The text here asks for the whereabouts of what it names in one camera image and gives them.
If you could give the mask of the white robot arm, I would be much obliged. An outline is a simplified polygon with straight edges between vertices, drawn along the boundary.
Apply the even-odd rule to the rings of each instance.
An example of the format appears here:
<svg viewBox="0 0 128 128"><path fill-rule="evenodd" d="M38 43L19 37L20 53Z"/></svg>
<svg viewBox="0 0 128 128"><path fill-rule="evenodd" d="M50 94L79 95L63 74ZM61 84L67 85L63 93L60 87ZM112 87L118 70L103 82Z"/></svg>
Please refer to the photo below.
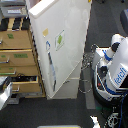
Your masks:
<svg viewBox="0 0 128 128"><path fill-rule="evenodd" d="M12 82L10 76L0 76L0 110L7 106L12 95Z"/></svg>

